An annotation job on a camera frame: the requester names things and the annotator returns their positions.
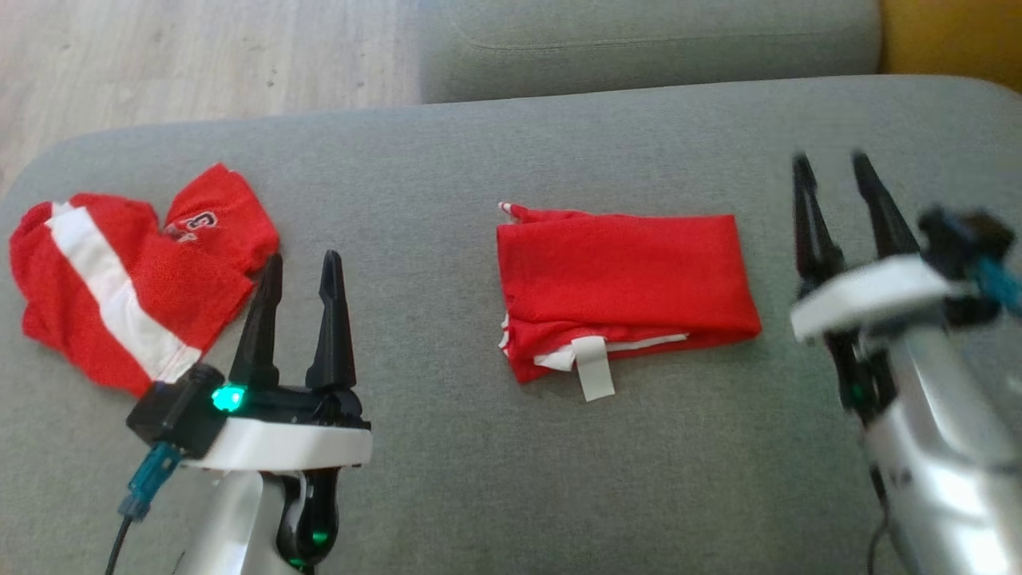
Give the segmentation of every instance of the yellow cushion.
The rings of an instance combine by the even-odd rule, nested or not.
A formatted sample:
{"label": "yellow cushion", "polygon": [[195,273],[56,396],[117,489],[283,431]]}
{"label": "yellow cushion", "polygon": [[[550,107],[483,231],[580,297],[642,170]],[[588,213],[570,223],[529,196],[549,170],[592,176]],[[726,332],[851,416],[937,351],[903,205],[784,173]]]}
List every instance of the yellow cushion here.
{"label": "yellow cushion", "polygon": [[948,74],[1022,92],[1022,0],[881,0],[890,74]]}

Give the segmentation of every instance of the wooden floor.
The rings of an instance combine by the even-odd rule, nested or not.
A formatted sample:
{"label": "wooden floor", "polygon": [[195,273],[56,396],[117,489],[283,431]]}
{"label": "wooden floor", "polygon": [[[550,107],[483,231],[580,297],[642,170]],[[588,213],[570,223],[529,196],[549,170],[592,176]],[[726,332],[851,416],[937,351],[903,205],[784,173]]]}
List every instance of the wooden floor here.
{"label": "wooden floor", "polygon": [[125,126],[415,103],[416,0],[0,0],[0,197]]}

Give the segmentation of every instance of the gray ottoman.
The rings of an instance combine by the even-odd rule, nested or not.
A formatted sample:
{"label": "gray ottoman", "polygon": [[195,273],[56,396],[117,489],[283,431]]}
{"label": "gray ottoman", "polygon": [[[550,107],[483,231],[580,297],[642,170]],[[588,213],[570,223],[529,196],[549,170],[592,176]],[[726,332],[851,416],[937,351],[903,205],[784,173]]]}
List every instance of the gray ottoman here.
{"label": "gray ottoman", "polygon": [[[376,446],[342,474],[324,575],[850,575],[879,511],[826,351],[794,343],[788,310],[795,150],[809,153],[849,257],[873,254],[855,146],[907,213],[982,204],[1022,225],[1022,98],[978,81],[862,77],[106,132],[30,165],[0,203],[0,232],[81,189],[161,211],[227,162],[281,233],[277,362],[294,382],[315,349],[323,250],[341,251]],[[589,404],[570,375],[519,387],[497,349],[499,200],[735,212],[762,335],[614,363],[617,395]],[[0,573],[97,573],[145,453],[124,427],[132,401],[21,336],[8,265],[4,250]],[[1019,332],[963,345],[1022,432],[1022,401],[1004,386],[1019,373]],[[239,333],[208,361],[228,369]],[[212,492],[210,476],[176,474],[129,532],[119,575],[169,574]]]}
{"label": "gray ottoman", "polygon": [[877,0],[423,0],[426,102],[872,74]]}

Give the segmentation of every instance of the folded red cloth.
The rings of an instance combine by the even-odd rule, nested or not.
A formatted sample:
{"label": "folded red cloth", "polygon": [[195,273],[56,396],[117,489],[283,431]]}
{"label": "folded red cloth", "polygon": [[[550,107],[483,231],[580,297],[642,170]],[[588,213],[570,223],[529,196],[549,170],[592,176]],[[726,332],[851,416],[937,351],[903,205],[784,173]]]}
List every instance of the folded red cloth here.
{"label": "folded red cloth", "polygon": [[244,179],[223,164],[185,191],[169,233],[151,205],[115,195],[32,207],[10,238],[25,334],[136,396],[198,362],[279,239]]}
{"label": "folded red cloth", "polygon": [[569,371],[571,341],[611,360],[731,344],[761,331],[734,215],[641,218],[529,209],[497,228],[501,348],[521,384]]}

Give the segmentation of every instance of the robotic arm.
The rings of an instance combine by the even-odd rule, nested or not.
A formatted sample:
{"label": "robotic arm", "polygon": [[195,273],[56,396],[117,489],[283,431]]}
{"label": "robotic arm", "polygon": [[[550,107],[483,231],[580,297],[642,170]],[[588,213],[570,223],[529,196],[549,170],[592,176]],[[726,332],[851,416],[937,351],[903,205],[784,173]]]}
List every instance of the robotic arm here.
{"label": "robotic arm", "polygon": [[1017,313],[1018,285],[1000,265],[1014,235],[986,213],[934,208],[921,219],[921,250],[869,158],[856,153],[853,165],[879,260],[847,270],[808,159],[794,160],[795,337],[830,351],[910,572],[1022,573],[1022,460],[946,334],[1003,306]]}
{"label": "robotic arm", "polygon": [[323,320],[305,387],[280,386],[273,365],[281,279],[275,254],[226,382],[197,365],[175,385],[154,385],[128,417],[146,443],[180,453],[182,466],[228,472],[177,575],[314,573],[337,540],[338,472],[370,460],[371,427],[352,391],[340,256],[328,251],[323,261]]}

